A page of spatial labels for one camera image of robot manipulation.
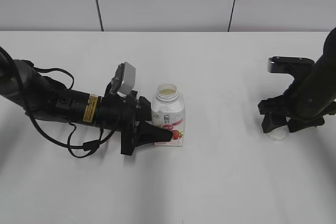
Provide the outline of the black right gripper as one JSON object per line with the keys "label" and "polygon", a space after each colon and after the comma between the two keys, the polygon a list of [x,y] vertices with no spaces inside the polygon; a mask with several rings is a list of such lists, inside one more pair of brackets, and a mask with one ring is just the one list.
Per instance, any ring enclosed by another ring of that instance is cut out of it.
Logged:
{"label": "black right gripper", "polygon": [[264,133],[287,125],[290,133],[323,126],[325,115],[335,115],[335,84],[327,71],[315,66],[297,74],[288,89],[274,98],[260,101]]}

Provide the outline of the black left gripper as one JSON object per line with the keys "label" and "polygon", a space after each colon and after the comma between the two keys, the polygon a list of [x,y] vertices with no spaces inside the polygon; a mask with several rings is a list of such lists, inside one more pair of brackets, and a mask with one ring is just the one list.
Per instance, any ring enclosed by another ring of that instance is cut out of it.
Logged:
{"label": "black left gripper", "polygon": [[[135,120],[140,121],[135,127]],[[135,147],[156,142],[169,142],[173,132],[161,129],[146,121],[152,121],[151,102],[131,91],[121,97],[117,94],[99,96],[96,107],[96,127],[109,130],[100,144],[109,140],[115,132],[121,133],[121,154],[131,156]]]}

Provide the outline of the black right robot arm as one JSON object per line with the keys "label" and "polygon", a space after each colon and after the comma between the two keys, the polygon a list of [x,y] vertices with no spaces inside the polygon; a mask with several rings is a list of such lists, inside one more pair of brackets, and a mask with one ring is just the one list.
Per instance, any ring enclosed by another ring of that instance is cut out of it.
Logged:
{"label": "black right robot arm", "polygon": [[293,82],[282,95],[259,102],[264,133],[283,126],[290,133],[322,126],[325,115],[335,114],[334,29],[327,35],[322,56],[317,61],[273,56],[268,59],[268,72],[289,74]]}

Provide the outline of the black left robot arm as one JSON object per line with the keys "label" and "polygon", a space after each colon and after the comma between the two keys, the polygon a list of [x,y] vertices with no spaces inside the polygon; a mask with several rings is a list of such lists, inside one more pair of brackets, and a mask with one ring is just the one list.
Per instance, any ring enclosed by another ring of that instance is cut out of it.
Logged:
{"label": "black left robot arm", "polygon": [[[75,158],[93,155],[115,132],[121,133],[121,154],[132,155],[135,148],[153,143],[158,128],[151,121],[150,101],[138,97],[134,85],[135,69],[128,63],[119,64],[103,96],[76,91],[72,86],[47,76],[50,72],[71,73],[60,68],[37,68],[28,60],[13,59],[1,49],[1,96],[23,108],[35,129],[45,139],[66,148]],[[96,127],[99,137],[81,145],[72,145],[69,136],[65,143],[48,135],[37,123],[50,121]],[[76,150],[83,151],[79,156]]]}

